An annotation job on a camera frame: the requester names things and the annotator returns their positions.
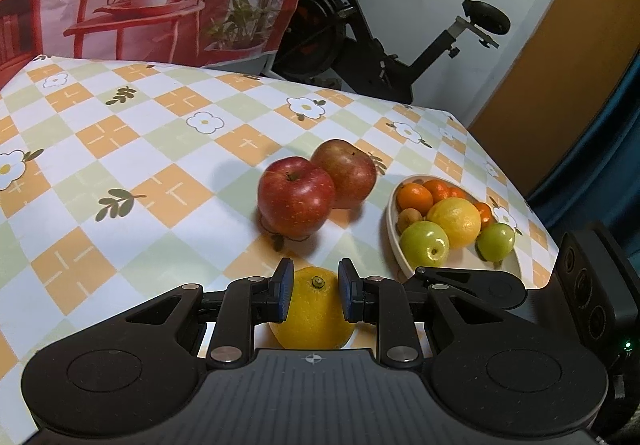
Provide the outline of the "green apple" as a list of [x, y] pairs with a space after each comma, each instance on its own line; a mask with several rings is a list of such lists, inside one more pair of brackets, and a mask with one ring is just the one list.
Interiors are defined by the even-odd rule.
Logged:
[[411, 269], [420, 266], [439, 267], [449, 255], [449, 239], [436, 223], [420, 221], [402, 232], [399, 247]]
[[512, 251], [514, 243], [514, 229], [506, 223], [494, 223], [480, 232], [475, 247], [483, 260], [500, 262]]

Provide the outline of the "small brown longan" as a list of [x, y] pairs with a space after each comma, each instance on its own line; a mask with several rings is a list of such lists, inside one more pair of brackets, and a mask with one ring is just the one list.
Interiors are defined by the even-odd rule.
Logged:
[[423, 220], [423, 216], [419, 210], [414, 208], [406, 208], [398, 214], [396, 229], [401, 235], [409, 226]]

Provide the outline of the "beige round plate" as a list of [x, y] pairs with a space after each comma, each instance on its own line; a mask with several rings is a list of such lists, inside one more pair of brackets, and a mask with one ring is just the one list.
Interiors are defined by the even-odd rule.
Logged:
[[[406, 176], [394, 188], [385, 208], [384, 220], [387, 239], [390, 242], [390, 248], [392, 248], [399, 269], [401, 269], [406, 278], [410, 278], [414, 274], [414, 269], [408, 263], [399, 246], [400, 235], [397, 231], [396, 223], [400, 210], [398, 209], [396, 195], [406, 183], [422, 183], [431, 179], [432, 177], [426, 174]], [[525, 276], [525, 267], [515, 250], [516, 248], [513, 248], [502, 261], [491, 263], [484, 261], [477, 252], [475, 243], [471, 243], [471, 245], [462, 249], [450, 250], [444, 267], [448, 267], [448, 269], [484, 269], [484, 271], [508, 272], [518, 277], [526, 288], [533, 288], [533, 283]]]

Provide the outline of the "yellow lemon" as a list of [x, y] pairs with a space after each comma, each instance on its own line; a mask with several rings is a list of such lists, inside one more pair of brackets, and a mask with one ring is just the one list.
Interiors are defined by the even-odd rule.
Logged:
[[437, 202], [428, 210], [426, 220], [437, 224], [445, 232], [451, 250], [474, 243], [482, 227], [480, 211], [469, 200], [458, 197]]
[[338, 276], [315, 266], [294, 273], [286, 320], [269, 326], [280, 346], [288, 350], [341, 349], [355, 330], [344, 317]]

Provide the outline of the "black exercise bike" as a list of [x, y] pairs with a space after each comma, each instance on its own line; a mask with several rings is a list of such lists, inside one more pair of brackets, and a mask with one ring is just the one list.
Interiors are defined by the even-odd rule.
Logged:
[[312, 84], [331, 69], [358, 94], [410, 105], [413, 83], [442, 54], [456, 57], [460, 52], [457, 38], [465, 31], [489, 49], [498, 48], [495, 38], [511, 29], [510, 18], [484, 1], [464, 0], [462, 10], [463, 16], [406, 64], [396, 54], [387, 53], [372, 34], [358, 0], [298, 0], [273, 68], [285, 79]]

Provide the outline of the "checkered floral tablecloth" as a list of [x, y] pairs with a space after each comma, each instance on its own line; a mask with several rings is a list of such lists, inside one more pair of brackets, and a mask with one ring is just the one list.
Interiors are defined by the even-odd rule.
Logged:
[[[262, 171], [333, 139], [372, 157], [372, 193], [308, 239], [267, 233]], [[558, 248], [448, 113], [237, 72], [36, 57], [1, 92], [2, 442], [35, 430], [20, 393], [32, 354], [182, 283], [222, 289], [282, 257], [397, 277], [385, 209], [409, 176], [490, 205], [518, 232], [526, 285], [547, 283]]]

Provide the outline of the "dark red apple right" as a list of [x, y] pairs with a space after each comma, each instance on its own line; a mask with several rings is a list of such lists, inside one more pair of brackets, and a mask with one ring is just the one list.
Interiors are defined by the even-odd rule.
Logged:
[[310, 159], [331, 176], [335, 209], [355, 209], [369, 196], [376, 182], [372, 158], [347, 141], [334, 139], [320, 144]]

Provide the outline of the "orange tangerine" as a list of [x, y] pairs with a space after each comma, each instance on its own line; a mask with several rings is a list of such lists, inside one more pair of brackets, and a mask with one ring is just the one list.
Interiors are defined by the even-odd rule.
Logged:
[[414, 209], [425, 217], [434, 205], [432, 193], [422, 184], [401, 184], [396, 193], [396, 204], [400, 211]]
[[494, 213], [486, 202], [474, 202], [474, 206], [480, 215], [480, 229], [484, 231], [487, 226], [495, 222]]
[[449, 187], [449, 196], [452, 198], [462, 198], [462, 199], [469, 198], [468, 194], [466, 194], [465, 191], [462, 190], [462, 188], [457, 186]]
[[450, 187], [443, 180], [427, 180], [423, 183], [423, 186], [427, 189], [427, 191], [431, 193], [433, 204], [437, 204], [437, 202], [441, 202], [442, 200], [447, 199], [450, 196]]

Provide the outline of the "red apple left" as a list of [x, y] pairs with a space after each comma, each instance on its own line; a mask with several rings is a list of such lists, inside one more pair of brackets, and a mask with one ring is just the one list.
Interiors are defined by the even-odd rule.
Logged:
[[274, 161], [258, 181], [257, 207], [262, 218], [273, 231], [291, 239], [319, 231], [334, 200], [329, 173], [303, 157]]

